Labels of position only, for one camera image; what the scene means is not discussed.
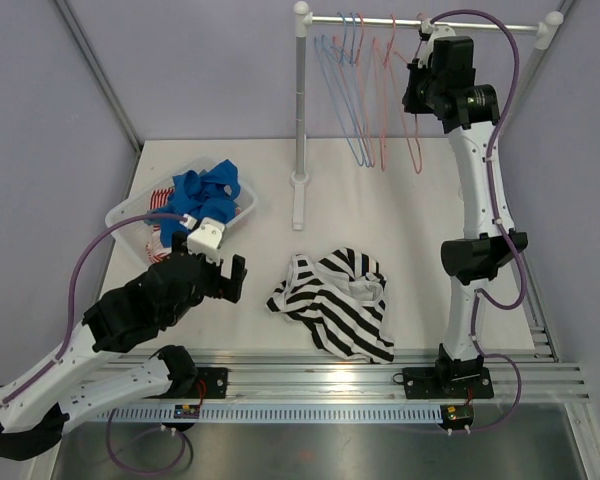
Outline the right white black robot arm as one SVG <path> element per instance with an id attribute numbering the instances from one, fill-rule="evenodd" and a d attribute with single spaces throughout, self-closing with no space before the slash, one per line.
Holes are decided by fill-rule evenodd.
<path id="1" fill-rule="evenodd" d="M 463 236 L 442 243 L 440 256 L 451 281 L 449 321 L 431 367 L 402 372 L 410 400 L 491 399 L 485 355 L 477 347 L 484 322 L 485 294 L 499 271 L 518 261 L 527 247 L 504 205 L 496 152 L 500 109 L 488 84 L 475 82 L 474 43 L 452 29 L 426 35 L 422 55 L 408 64 L 404 109 L 432 114 L 451 145 L 464 203 Z"/>

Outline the black white striped tank top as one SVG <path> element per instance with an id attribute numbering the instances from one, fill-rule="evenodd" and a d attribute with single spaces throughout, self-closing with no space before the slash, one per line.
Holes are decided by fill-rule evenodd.
<path id="1" fill-rule="evenodd" d="M 303 324 L 319 350 L 390 364 L 395 344 L 385 323 L 386 286 L 380 263 L 361 251 L 342 247 L 318 261 L 295 254 L 266 308 Z"/>

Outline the pink hanger of green top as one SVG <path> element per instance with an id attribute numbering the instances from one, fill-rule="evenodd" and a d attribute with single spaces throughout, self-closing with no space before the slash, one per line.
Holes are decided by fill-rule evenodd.
<path id="1" fill-rule="evenodd" d="M 363 43 L 364 43 L 364 32 L 362 29 L 362 18 L 359 16 L 354 15 L 353 13 L 349 13 L 352 14 L 353 17 L 356 20 L 356 47 L 355 47 L 355 51 L 356 51 L 356 63 L 357 63 L 357 75 L 358 75 L 358 80 L 359 80 L 359 86 L 360 86 L 360 93 L 362 95 L 362 100 L 364 101 L 364 107 L 363 107 L 363 111 L 365 113 L 365 118 L 367 120 L 367 127 L 366 127 L 366 136 L 367 139 L 370 141 L 371 146 L 372 146 L 372 153 L 374 154 L 374 159 L 375 159 L 375 165 L 376 165 L 376 154 L 374 153 L 374 146 L 372 144 L 372 141 L 370 139 L 370 131 L 369 131 L 369 127 L 370 127 L 370 121 L 369 121 L 369 114 L 367 111 L 367 107 L 366 107 L 366 102 L 365 102 L 365 90 L 366 90 L 366 85 L 365 85 L 365 70 L 363 68 L 363 64 L 362 64 L 362 47 L 363 47 Z"/>

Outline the pink hanger of black top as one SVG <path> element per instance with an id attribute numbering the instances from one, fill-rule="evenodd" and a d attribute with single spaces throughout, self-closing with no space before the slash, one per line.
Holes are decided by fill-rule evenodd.
<path id="1" fill-rule="evenodd" d="M 407 66 L 409 63 L 415 61 L 419 57 L 420 50 L 424 41 L 418 39 L 417 46 L 413 51 L 413 54 L 410 56 L 405 56 L 401 51 L 395 50 L 393 55 L 398 58 L 404 66 Z M 419 120 L 417 114 L 412 114 L 413 120 L 412 125 L 413 129 L 409 127 L 409 121 L 407 120 L 407 113 L 401 113 L 401 123 L 403 127 L 404 138 L 407 144 L 407 148 L 409 151 L 409 156 L 412 162 L 412 166 L 414 169 L 414 173 L 416 175 L 420 175 L 423 170 L 423 153 L 422 147 L 420 143 L 420 131 L 419 131 Z"/>

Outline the light blue hanger of teal top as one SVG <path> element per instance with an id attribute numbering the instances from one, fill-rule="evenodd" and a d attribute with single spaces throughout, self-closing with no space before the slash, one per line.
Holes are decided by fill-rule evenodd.
<path id="1" fill-rule="evenodd" d="M 332 105 L 334 114 L 336 116 L 337 123 L 340 128 L 340 133 L 342 134 L 342 138 L 346 141 L 346 144 L 349 147 L 349 144 L 348 144 L 347 140 L 345 139 L 345 135 L 341 128 L 342 122 L 348 123 L 348 117 L 346 115 L 346 111 L 344 110 L 344 107 L 342 106 L 341 98 L 336 90 L 335 82 L 332 79 L 331 69 L 329 66 L 329 58 L 325 54 L 325 48 L 331 44 L 332 37 L 331 37 L 331 39 L 328 39 L 328 37 L 325 34 L 322 34 L 320 37 L 315 36 L 313 39 L 313 46 L 314 46 L 314 51 L 315 51 L 315 54 L 316 54 L 316 57 L 317 57 L 317 60 L 319 63 L 321 75 L 325 82 L 326 89 L 327 89 L 327 92 L 328 92 L 328 95 L 329 95 L 329 98 L 331 101 L 331 105 Z"/>

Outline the royal blue tank top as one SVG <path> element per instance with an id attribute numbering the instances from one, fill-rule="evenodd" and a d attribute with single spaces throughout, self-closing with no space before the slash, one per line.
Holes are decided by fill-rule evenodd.
<path id="1" fill-rule="evenodd" d="M 205 217 L 227 224 L 240 212 L 238 169 L 226 159 L 208 171 L 188 170 L 172 177 L 170 187 L 150 195 L 149 212 Z"/>

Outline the pink hanger of red top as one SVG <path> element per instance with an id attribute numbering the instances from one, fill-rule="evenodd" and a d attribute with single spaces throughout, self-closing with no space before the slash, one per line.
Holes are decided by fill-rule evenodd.
<path id="1" fill-rule="evenodd" d="M 378 141 L 380 147 L 380 168 L 385 171 L 388 166 L 387 130 L 389 124 L 388 116 L 388 71 L 389 59 L 393 48 L 396 33 L 396 19 L 391 16 L 391 34 L 385 43 L 377 37 L 372 39 L 372 66 L 374 74 L 375 101 L 378 122 Z"/>

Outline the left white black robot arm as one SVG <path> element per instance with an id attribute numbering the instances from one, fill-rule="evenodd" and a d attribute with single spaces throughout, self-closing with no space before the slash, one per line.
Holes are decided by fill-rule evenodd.
<path id="1" fill-rule="evenodd" d="M 163 346 L 140 366 L 104 380 L 83 380 L 176 325 L 204 299 L 237 303 L 246 261 L 234 256 L 228 277 L 222 264 L 190 250 L 177 235 L 164 260 L 104 294 L 84 313 L 67 346 L 0 387 L 0 457 L 24 461 L 41 455 L 86 421 L 136 400 L 188 396 L 198 369 L 183 346 Z"/>

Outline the red striped tank top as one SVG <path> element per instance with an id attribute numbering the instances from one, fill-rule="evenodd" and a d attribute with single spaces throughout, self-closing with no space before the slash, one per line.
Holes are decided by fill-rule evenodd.
<path id="1" fill-rule="evenodd" d="M 208 216 L 225 224 L 242 212 L 242 208 L 223 189 L 215 187 L 211 188 L 210 193 L 200 191 L 193 194 L 186 193 L 184 187 L 157 189 L 151 193 L 149 209 L 151 212 L 158 210 L 160 213 L 188 214 L 195 218 Z M 155 264 L 171 252 L 171 245 L 163 242 L 162 233 L 171 238 L 174 231 L 183 231 L 184 227 L 169 219 L 152 220 L 149 224 L 151 236 L 145 250 L 149 261 Z"/>

